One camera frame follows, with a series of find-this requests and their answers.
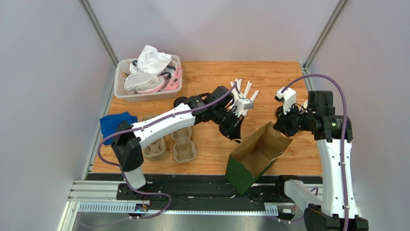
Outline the green paper gift bag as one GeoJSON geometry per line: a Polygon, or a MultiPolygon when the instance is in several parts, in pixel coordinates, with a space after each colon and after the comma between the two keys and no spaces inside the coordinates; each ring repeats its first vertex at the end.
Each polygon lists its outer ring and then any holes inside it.
{"type": "Polygon", "coordinates": [[[225,178],[239,195],[244,193],[284,154],[293,139],[268,122],[255,128],[229,154],[225,178]]]}

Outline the black plastic cup lid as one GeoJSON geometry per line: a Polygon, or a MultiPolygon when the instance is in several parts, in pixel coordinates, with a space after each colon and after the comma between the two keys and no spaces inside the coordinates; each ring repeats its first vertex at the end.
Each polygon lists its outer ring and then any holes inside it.
{"type": "Polygon", "coordinates": [[[186,99],[188,99],[188,98],[185,97],[185,96],[176,98],[175,101],[173,102],[174,108],[176,108],[177,106],[179,106],[182,103],[185,103],[186,99]]]}

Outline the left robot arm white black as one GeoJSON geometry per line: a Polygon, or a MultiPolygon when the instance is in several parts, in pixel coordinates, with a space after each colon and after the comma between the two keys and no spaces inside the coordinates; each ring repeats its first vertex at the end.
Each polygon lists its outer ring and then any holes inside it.
{"type": "Polygon", "coordinates": [[[242,121],[252,107],[253,102],[237,93],[236,86],[230,90],[219,86],[212,93],[179,97],[172,110],[155,118],[132,125],[121,122],[113,134],[111,147],[129,188],[137,190],[146,184],[141,168],[143,150],[154,141],[208,121],[217,124],[224,137],[240,139],[242,121]]]}

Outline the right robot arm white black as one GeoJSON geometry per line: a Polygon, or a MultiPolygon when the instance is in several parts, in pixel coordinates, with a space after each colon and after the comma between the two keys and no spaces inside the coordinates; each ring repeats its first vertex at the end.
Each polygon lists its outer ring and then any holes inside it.
{"type": "Polygon", "coordinates": [[[305,105],[296,104],[296,92],[281,88],[275,99],[282,102],[273,128],[286,137],[299,131],[314,136],[322,166],[322,197],[301,180],[283,180],[284,196],[303,210],[308,231],[367,231],[369,222],[360,216],[353,195],[350,171],[352,126],[349,119],[335,114],[332,91],[309,91],[305,105]]]}

